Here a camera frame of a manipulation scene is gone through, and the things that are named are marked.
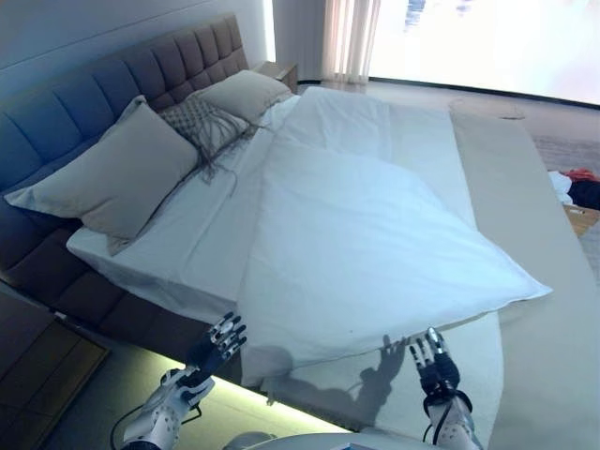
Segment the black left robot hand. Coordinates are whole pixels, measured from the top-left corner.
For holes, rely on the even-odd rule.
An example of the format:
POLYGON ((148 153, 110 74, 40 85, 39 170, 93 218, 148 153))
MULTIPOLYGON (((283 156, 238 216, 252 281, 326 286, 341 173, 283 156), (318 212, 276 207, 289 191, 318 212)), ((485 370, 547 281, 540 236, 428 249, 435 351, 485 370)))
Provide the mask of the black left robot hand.
POLYGON ((232 311, 213 324, 187 352, 185 363, 213 374, 229 361, 247 341, 242 317, 232 311))

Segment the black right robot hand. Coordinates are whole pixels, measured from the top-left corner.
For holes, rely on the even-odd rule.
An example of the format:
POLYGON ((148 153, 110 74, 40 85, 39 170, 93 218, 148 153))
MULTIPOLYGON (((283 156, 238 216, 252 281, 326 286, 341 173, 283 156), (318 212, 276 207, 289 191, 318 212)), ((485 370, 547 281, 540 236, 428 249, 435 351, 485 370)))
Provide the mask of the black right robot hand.
POLYGON ((428 396, 446 395, 460 382, 458 367, 447 349, 441 333, 434 327, 411 337, 409 350, 423 391, 428 396))

